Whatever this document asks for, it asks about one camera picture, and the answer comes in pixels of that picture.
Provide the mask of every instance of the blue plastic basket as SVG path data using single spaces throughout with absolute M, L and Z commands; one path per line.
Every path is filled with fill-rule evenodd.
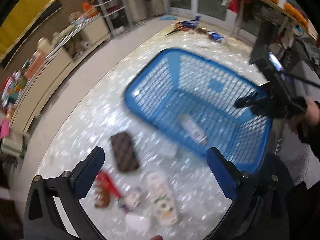
M 271 120 L 233 104 L 255 90 L 264 93 L 212 60 L 182 49 L 165 49 L 128 85 L 124 101 L 137 116 L 200 157 L 217 147 L 240 171 L 254 173 L 263 161 Z M 202 127 L 206 145 L 188 136 L 180 125 L 181 114 L 189 114 Z

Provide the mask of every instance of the orange box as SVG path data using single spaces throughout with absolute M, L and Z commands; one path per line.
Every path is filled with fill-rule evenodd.
M 32 76 L 37 72 L 37 70 L 41 67 L 45 60 L 45 56 L 41 53 L 34 62 L 31 63 L 31 65 L 28 67 L 26 72 L 24 73 L 24 77 L 26 79 L 32 78 Z

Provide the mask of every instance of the screw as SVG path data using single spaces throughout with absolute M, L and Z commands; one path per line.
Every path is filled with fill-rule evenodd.
M 278 179 L 278 176 L 276 176 L 276 175 L 272 175 L 271 176 L 271 179 L 273 180 L 273 181 L 278 181 L 279 179 Z
M 39 180 L 41 180 L 41 179 L 42 179 L 42 177 L 41 177 L 40 175 L 37 175 L 37 176 L 35 176 L 35 177 L 33 178 L 34 181 L 39 181 Z
M 242 175 L 242 177 L 244 177 L 244 178 L 248 178 L 249 177 L 249 172 L 247 172 L 247 171 L 241 171 L 241 175 Z
M 61 176 L 66 178 L 70 175 L 70 173 L 71 173 L 70 171 L 64 171 L 63 173 L 61 173 Z

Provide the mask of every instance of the human hand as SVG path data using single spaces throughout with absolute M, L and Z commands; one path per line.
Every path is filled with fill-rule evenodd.
M 151 238 L 150 240 L 163 240 L 162 236 L 155 236 Z
M 308 105 L 306 112 L 294 115 L 291 119 L 287 120 L 289 128 L 295 133 L 298 133 L 297 126 L 302 121 L 306 121 L 311 127 L 317 126 L 320 123 L 320 109 L 318 105 L 310 97 L 307 97 L 306 101 Z

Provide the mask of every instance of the yellow cloth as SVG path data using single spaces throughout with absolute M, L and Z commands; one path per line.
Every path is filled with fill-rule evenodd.
M 0 62 L 56 0 L 19 0 L 0 27 Z

